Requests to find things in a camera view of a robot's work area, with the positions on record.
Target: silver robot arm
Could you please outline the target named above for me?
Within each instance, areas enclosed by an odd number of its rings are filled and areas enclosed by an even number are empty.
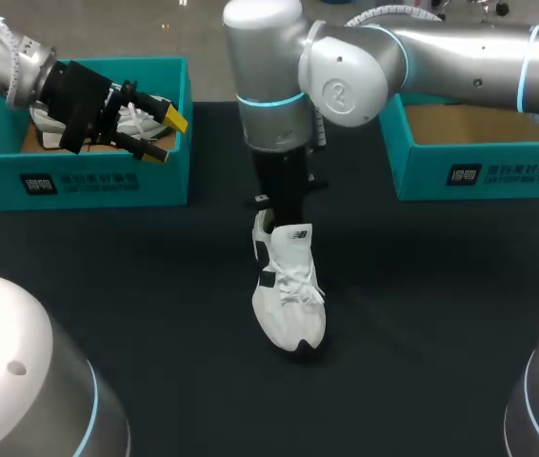
[[[301,147],[313,137],[312,105],[355,127],[399,92],[539,114],[539,26],[452,24],[405,11],[386,7],[395,13],[342,27],[311,22],[299,0],[231,0],[224,23],[248,144]]]

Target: black logo on box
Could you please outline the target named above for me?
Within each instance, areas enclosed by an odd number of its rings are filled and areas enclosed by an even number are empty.
[[[55,195],[58,189],[47,173],[21,174],[20,180],[28,195]]]
[[[481,164],[452,165],[448,176],[448,186],[474,186],[481,173]]]

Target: black shoe sole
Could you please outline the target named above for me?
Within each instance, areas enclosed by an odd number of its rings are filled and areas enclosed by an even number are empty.
[[[318,348],[313,348],[305,340],[301,340],[297,349],[294,351],[284,350],[277,348],[283,355],[287,357],[290,362],[295,364],[316,364],[323,360],[325,353],[327,352],[327,340],[328,335],[325,333],[323,341],[320,342]]]

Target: gray floor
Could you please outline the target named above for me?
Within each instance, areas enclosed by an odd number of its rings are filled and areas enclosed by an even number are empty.
[[[233,100],[222,11],[228,0],[0,0],[13,28],[47,44],[61,57],[181,54],[190,62],[193,98]],[[303,0],[308,15],[344,23],[361,9]],[[539,0],[510,0],[511,14],[496,21],[539,24]],[[481,11],[453,0],[450,20],[478,21]]]

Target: shoelace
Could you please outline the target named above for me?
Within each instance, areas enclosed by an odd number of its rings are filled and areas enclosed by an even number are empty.
[[[317,288],[312,279],[312,268],[305,273],[296,269],[280,267],[273,259],[269,264],[276,271],[276,281],[279,284],[280,295],[283,302],[297,302],[308,305],[312,301],[318,305],[324,305],[325,292]]]

